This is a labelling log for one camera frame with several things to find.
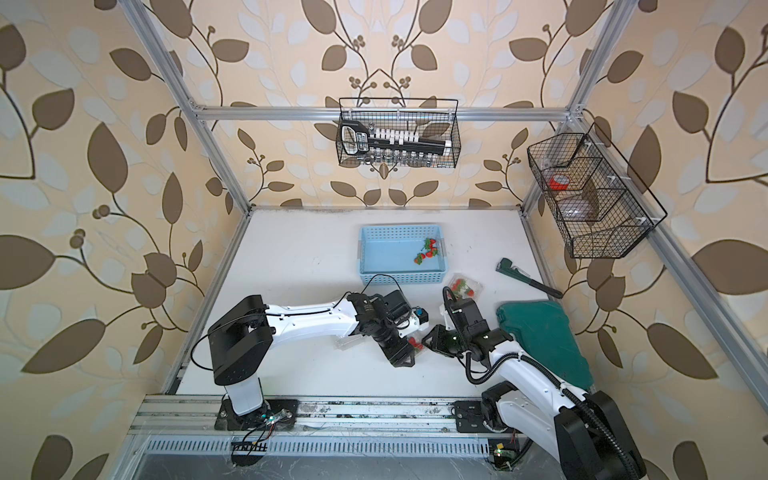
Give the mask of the packed strawberries cluster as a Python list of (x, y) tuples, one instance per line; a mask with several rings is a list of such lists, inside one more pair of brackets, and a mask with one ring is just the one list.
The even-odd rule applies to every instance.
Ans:
[(474, 289), (464, 278), (457, 279), (452, 284), (451, 290), (457, 298), (473, 298), (475, 296)]

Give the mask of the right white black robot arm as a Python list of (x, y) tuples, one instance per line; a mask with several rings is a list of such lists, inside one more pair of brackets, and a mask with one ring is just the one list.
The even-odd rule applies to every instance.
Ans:
[(614, 400), (590, 393), (536, 360), (515, 337), (492, 329), (476, 302), (443, 290), (453, 326), (434, 327), (425, 346), (460, 360), (467, 381), (487, 389), (481, 403), (491, 431), (517, 430), (558, 461), (568, 479), (643, 479), (647, 467)]

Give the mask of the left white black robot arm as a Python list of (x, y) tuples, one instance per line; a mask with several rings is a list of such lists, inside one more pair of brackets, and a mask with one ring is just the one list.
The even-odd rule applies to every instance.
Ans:
[(429, 315), (401, 291), (387, 295), (347, 292), (335, 301), (307, 306), (268, 305), (249, 295), (208, 328), (214, 383), (222, 386), (238, 417), (263, 415), (267, 408), (258, 369), (269, 349), (316, 337), (370, 337), (394, 367), (415, 364), (408, 337)]

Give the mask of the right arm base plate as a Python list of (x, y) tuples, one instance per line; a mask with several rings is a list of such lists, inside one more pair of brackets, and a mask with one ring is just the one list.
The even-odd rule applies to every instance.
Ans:
[(464, 400), (452, 404), (451, 413), (459, 433), (511, 434), (527, 431), (537, 417), (512, 400)]

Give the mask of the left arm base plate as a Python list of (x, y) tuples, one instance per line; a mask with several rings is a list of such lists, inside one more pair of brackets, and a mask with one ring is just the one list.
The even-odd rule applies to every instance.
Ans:
[(256, 410), (236, 414), (229, 397), (222, 400), (214, 429), (218, 431), (269, 430), (271, 427), (292, 429), (298, 417), (297, 399), (267, 399)]

